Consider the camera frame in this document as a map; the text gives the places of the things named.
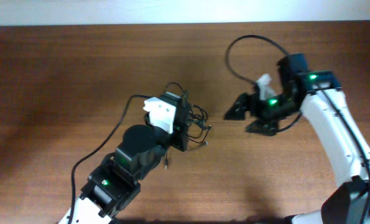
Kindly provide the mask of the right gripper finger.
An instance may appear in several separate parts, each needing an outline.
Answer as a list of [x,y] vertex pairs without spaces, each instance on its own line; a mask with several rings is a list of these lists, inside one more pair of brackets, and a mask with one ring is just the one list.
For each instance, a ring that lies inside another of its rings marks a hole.
[[279,125],[277,121],[263,121],[257,119],[245,127],[245,132],[263,136],[274,136],[279,132]]
[[249,111],[249,94],[240,94],[229,110],[224,114],[224,120],[242,121],[246,119],[246,112]]

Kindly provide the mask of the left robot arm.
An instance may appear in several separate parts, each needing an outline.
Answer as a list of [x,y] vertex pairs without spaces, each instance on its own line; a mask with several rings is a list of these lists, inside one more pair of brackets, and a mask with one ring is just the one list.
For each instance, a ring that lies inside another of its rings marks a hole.
[[186,151],[191,105],[186,95],[146,96],[145,123],[126,129],[121,144],[88,176],[61,223],[117,223],[116,215],[141,191],[140,180],[170,147]]

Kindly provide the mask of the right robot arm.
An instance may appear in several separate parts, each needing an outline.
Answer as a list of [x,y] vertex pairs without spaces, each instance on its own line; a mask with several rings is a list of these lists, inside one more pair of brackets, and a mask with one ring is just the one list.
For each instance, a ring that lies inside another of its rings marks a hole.
[[256,117],[246,132],[273,136],[279,121],[292,114],[312,125],[335,174],[337,190],[321,208],[292,215],[286,223],[370,223],[370,147],[356,125],[339,81],[329,70],[311,71],[303,54],[278,61],[283,92],[276,95],[270,78],[261,77],[253,94],[238,96],[225,120]]

